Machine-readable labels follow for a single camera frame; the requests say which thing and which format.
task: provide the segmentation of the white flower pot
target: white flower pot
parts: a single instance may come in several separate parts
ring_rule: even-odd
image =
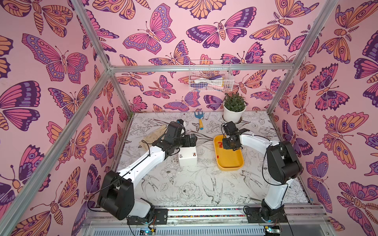
[[[224,107],[223,110],[223,120],[226,122],[234,122],[237,123],[239,122],[240,118],[242,117],[243,112],[247,109],[247,106],[245,106],[243,111],[235,112],[235,111],[230,111],[226,107]]]

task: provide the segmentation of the butterfly antenna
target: butterfly antenna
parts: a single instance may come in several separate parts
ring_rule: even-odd
[[[2,176],[1,174],[0,174],[0,177],[3,178],[3,179],[6,179],[6,180],[13,181],[13,180],[16,178],[16,175],[14,174],[13,165],[11,165],[11,168],[12,168],[12,171],[13,171],[13,179],[7,179],[7,178],[5,178],[4,176]]]

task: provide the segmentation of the gardening tool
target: gardening tool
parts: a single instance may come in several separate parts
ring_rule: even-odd
[[[203,130],[202,118],[203,118],[203,111],[195,111],[194,116],[200,120],[200,130]]]

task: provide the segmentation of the green plant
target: green plant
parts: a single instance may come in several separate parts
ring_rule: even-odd
[[[245,108],[244,97],[240,96],[239,93],[234,93],[231,96],[226,93],[225,107],[233,112],[243,111]]]

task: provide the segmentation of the beige cloth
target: beige cloth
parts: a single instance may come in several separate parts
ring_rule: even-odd
[[[158,128],[154,132],[150,133],[149,135],[147,135],[142,140],[146,141],[147,143],[153,143],[155,140],[157,140],[160,136],[162,136],[164,134],[164,132],[165,132],[166,129],[167,129],[167,126],[166,125],[162,125],[160,128]],[[144,142],[140,141],[139,145],[142,146],[144,150],[148,151],[147,144],[145,144]]]

